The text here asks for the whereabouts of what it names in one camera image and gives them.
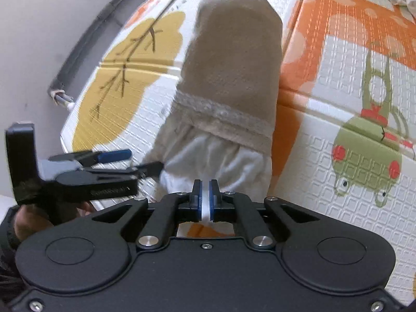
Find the foam mat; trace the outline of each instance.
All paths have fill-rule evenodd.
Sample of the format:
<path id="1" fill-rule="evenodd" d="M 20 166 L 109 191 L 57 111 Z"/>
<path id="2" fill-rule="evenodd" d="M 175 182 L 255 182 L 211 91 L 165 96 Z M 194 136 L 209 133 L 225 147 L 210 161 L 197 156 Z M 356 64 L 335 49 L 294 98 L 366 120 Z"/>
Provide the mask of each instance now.
<path id="1" fill-rule="evenodd" d="M 416 297 L 414 19 L 388 0 L 268 1 L 284 25 L 269 193 L 387 239 L 397 257 L 387 290 L 408 304 Z M 170 112 L 199 2 L 138 8 L 76 101 L 61 134 L 66 151 L 130 148 L 134 162 L 143 159 Z M 157 200 L 152 182 L 140 192 Z"/>

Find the cartoon frog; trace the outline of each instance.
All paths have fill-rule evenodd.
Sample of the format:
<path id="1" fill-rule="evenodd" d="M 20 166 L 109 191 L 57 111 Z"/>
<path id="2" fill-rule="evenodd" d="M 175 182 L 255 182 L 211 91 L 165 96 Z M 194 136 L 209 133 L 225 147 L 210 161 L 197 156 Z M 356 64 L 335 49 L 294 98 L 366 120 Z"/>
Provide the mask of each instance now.
<path id="1" fill-rule="evenodd" d="M 370 93 L 370 81 L 373 76 L 381 78 L 386 87 L 386 97 L 380 103 L 376 102 Z M 399 152 L 400 145 L 413 148 L 413 144 L 408 141 L 406 119 L 400 110 L 392 105 L 390 58 L 387 58 L 386 67 L 382 72 L 371 66 L 371 51 L 368 51 L 361 91 L 363 109 L 360 116 L 346 122 L 334 141 L 334 191 L 337 196 L 344 196 L 351 185 L 357 184 L 373 190 L 376 205 L 383 207 L 387 203 L 388 193 L 399 180 L 402 158 Z M 396 131 L 388 129 L 389 114 L 392 114 L 397 124 Z"/>

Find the screw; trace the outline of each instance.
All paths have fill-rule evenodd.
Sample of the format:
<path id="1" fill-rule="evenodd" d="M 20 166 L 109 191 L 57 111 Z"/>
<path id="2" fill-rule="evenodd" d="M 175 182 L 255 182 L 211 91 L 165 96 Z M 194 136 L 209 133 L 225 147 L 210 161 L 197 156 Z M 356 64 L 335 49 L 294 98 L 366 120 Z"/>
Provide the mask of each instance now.
<path id="1" fill-rule="evenodd" d="M 33 311 L 33 312 L 42 312 L 43 311 L 43 305 L 36 301 L 36 300 L 32 300 L 29 303 L 29 308 Z"/>
<path id="2" fill-rule="evenodd" d="M 204 250 L 211 250 L 214 246 L 213 246 L 212 244 L 210 244 L 210 243 L 203 243 L 203 244 L 201 245 L 201 247 L 202 247 Z"/>
<path id="3" fill-rule="evenodd" d="M 253 244 L 257 246 L 269 246 L 273 243 L 273 239 L 268 236 L 257 236 L 253 238 Z"/>
<path id="4" fill-rule="evenodd" d="M 159 243 L 159 238 L 156 236 L 143 236 L 139 238 L 139 244 L 143 246 L 154 246 Z"/>
<path id="5" fill-rule="evenodd" d="M 374 302 L 373 305 L 371 305 L 371 312 L 381 312 L 384 309 L 383 302 Z"/>

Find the gray wall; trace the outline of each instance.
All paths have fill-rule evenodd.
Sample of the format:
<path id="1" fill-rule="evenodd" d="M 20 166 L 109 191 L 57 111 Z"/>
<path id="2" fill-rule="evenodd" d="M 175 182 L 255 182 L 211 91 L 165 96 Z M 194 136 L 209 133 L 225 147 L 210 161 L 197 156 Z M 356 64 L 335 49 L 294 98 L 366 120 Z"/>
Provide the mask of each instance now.
<path id="1" fill-rule="evenodd" d="M 55 106 L 46 91 L 72 48 L 111 0 L 0 0 L 0 135 L 15 121 L 33 121 L 36 126 L 38 156 L 60 153 L 60 131 L 68 115 Z M 130 1 L 118 24 L 139 4 Z M 105 51 L 119 30 L 109 23 Z M 92 67 L 87 68 L 85 76 Z M 82 87 L 68 90 L 77 95 Z M 0 138 L 0 195 L 12 197 L 5 156 Z"/>

